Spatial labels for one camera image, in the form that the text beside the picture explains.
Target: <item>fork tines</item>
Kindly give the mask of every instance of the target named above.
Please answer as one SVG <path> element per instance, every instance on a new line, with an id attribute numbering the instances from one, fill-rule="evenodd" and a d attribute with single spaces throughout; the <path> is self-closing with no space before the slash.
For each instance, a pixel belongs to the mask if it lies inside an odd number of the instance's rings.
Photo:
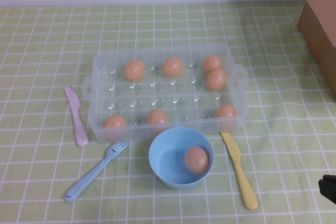
<path id="1" fill-rule="evenodd" d="M 125 141 L 121 141 L 121 142 L 118 142 L 117 144 L 118 144 L 121 148 L 123 148 L 123 147 L 128 146 L 130 143 L 129 143 L 129 142 L 125 142 Z"/>

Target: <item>tablecloth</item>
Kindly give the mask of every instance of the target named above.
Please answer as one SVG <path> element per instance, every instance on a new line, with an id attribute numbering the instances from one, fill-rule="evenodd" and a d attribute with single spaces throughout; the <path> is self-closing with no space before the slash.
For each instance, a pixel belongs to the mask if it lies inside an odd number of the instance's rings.
<path id="1" fill-rule="evenodd" d="M 302 2 L 0 8 L 1 223 L 334 223 L 318 180 L 336 174 L 336 105 L 297 28 Z M 224 42 L 249 73 L 244 127 L 232 132 L 257 198 L 247 210 L 219 134 L 192 190 L 165 187 L 136 142 L 74 202 L 65 191 L 107 144 L 75 144 L 63 88 L 81 97 L 98 51 Z M 87 125 L 89 103 L 81 99 Z"/>

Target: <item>cardboard box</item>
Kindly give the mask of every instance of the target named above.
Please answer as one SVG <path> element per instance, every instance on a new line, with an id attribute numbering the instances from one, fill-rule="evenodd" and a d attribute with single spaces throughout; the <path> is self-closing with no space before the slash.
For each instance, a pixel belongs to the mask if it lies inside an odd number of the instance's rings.
<path id="1" fill-rule="evenodd" d="M 336 96 L 336 0 L 306 0 L 299 29 Z"/>

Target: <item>knife handle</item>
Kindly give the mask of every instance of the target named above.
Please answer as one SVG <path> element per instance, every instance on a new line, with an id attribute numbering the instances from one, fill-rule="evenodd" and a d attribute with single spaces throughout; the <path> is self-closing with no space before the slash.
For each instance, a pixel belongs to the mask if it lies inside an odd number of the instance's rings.
<path id="1" fill-rule="evenodd" d="M 243 197 L 245 205 L 248 209 L 254 210 L 258 207 L 256 195 L 251 188 L 251 185 L 245 175 L 245 172 L 240 162 L 234 162 L 234 167 L 236 170 L 241 195 Z"/>
<path id="2" fill-rule="evenodd" d="M 76 143 L 79 146 L 84 146 L 89 142 L 89 140 L 88 140 L 88 137 L 86 135 L 86 131 L 84 129 L 84 126 L 82 124 L 82 120 L 79 117 L 78 111 L 76 111 L 76 112 L 73 111 L 72 112 L 72 117 L 73 117 L 73 120 L 74 120 L 73 124 L 75 126 Z"/>

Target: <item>plastic knife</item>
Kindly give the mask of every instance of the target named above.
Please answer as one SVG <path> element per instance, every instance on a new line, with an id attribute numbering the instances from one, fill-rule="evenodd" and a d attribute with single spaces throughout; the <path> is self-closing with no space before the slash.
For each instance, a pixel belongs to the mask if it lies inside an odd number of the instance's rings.
<path id="1" fill-rule="evenodd" d="M 245 205 L 248 209 L 254 210 L 258 207 L 258 200 L 245 175 L 242 165 L 240 164 L 240 157 L 242 156 L 241 155 L 242 153 L 236 141 L 232 138 L 232 136 L 229 133 L 221 132 L 221 136 L 230 153 L 233 166 L 235 167 L 237 178 L 238 178 L 238 183 L 240 186 L 241 195 L 243 196 Z"/>
<path id="2" fill-rule="evenodd" d="M 84 126 L 82 124 L 82 121 L 79 117 L 79 109 L 80 109 L 80 101 L 76 93 L 69 87 L 64 88 L 65 94 L 68 97 L 69 105 L 72 112 L 72 118 L 73 118 L 73 124 L 75 126 L 75 135 L 76 135 L 76 143 L 79 146 L 86 145 L 89 140 L 86 135 Z"/>

